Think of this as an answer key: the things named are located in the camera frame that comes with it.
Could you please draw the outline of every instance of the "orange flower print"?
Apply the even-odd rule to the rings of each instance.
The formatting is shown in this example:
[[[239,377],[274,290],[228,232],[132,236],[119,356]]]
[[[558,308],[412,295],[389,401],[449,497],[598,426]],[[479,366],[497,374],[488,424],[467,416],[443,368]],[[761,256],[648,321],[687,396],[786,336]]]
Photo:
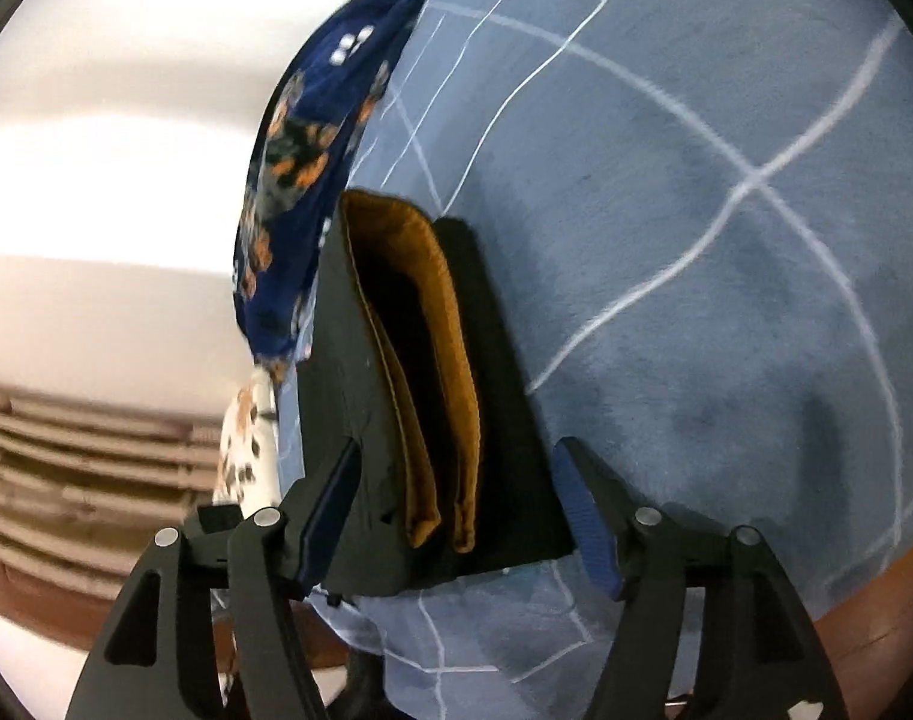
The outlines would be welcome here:
[[[223,450],[220,450],[220,460],[217,464],[217,489],[215,492],[221,501],[228,500],[230,498],[230,484],[228,478],[228,469],[230,469],[230,464],[227,462],[227,457],[223,454]]]
[[[306,187],[311,186],[311,184],[320,177],[323,172],[324,167],[327,167],[327,162],[330,157],[326,154],[320,154],[313,162],[310,162],[309,165],[301,167],[296,174],[295,184],[298,187],[306,189]]]
[[[247,427],[252,425],[250,412],[255,405],[253,389],[250,389],[249,386],[244,386],[237,392],[237,433],[241,437],[247,435]]]
[[[253,256],[257,260],[257,271],[261,273],[271,266],[273,254],[271,252],[271,234],[262,227],[257,233],[257,240],[253,242]]]
[[[359,116],[357,117],[358,124],[366,124],[370,121],[370,116],[373,114],[373,109],[377,105],[377,100],[375,98],[367,98],[364,100],[364,104],[359,106]]]
[[[264,362],[263,366],[266,367],[266,371],[271,375],[274,384],[282,384],[287,376],[287,368],[290,367],[290,363],[287,360],[274,360],[273,362]]]
[[[250,300],[256,293],[257,274],[254,274],[253,269],[250,268],[250,266],[247,266],[247,270],[244,271],[244,298]]]
[[[273,111],[273,118],[269,127],[266,127],[266,134],[275,138],[283,129],[283,119],[287,117],[287,100],[280,100],[276,109]]]
[[[271,173],[273,173],[273,175],[275,175],[277,178],[280,178],[281,176],[284,176],[293,170],[293,166],[295,164],[296,160],[293,159],[293,157],[287,157],[286,159],[280,160],[276,165],[271,167]]]
[[[320,130],[320,137],[317,139],[317,143],[321,148],[330,148],[330,145],[337,138],[337,133],[340,132],[339,127],[334,127],[333,124],[325,124],[323,129]]]
[[[249,241],[253,235],[253,224],[256,221],[256,209],[253,206],[253,197],[247,193],[244,196],[244,210],[239,215],[239,229],[244,240]]]

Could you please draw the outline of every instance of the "orange fabric edge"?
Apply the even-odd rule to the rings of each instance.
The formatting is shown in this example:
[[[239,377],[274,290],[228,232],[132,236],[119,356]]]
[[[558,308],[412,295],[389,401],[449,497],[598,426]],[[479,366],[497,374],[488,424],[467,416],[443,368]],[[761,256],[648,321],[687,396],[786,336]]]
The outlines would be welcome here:
[[[386,257],[412,279],[430,329],[440,389],[458,456],[454,549],[467,553],[476,545],[479,464],[482,458],[477,386],[463,341],[457,291],[429,218],[395,197],[364,191],[343,193],[343,211],[353,240]]]

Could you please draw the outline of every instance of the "navy floral fabric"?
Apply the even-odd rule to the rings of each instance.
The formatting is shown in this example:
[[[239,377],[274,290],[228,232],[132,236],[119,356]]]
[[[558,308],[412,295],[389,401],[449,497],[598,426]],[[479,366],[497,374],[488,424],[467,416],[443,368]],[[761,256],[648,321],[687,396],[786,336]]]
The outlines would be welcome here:
[[[351,0],[290,62],[263,114],[234,247],[237,324],[279,382],[335,202],[424,0]]]

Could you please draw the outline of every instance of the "bed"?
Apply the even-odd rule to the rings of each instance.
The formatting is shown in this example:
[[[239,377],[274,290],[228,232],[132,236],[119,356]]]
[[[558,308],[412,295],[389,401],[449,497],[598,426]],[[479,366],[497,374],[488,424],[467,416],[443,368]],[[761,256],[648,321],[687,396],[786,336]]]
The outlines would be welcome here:
[[[428,0],[350,185],[473,226],[548,446],[756,525],[815,616],[913,546],[913,37],[887,0]],[[419,720],[580,716],[620,615],[577,556],[316,601]]]

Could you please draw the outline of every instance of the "metal screw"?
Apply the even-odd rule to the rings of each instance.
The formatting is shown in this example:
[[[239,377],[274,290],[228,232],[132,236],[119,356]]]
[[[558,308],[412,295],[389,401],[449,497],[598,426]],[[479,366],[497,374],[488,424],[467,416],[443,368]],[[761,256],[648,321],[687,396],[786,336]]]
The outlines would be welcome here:
[[[163,528],[153,536],[153,543],[158,547],[169,547],[176,543],[177,538],[180,538],[180,531],[177,528]]]
[[[280,509],[274,509],[272,506],[268,506],[266,509],[260,509],[253,515],[253,521],[261,528],[268,528],[271,525],[276,525],[280,521]]]
[[[749,525],[741,525],[737,528],[737,541],[743,546],[755,547],[762,540],[760,532]]]
[[[634,517],[636,517],[636,521],[641,525],[647,525],[650,527],[659,525],[663,520],[663,514],[660,514],[660,512],[657,512],[656,509],[653,509],[650,506],[641,506],[639,509],[637,509]]]

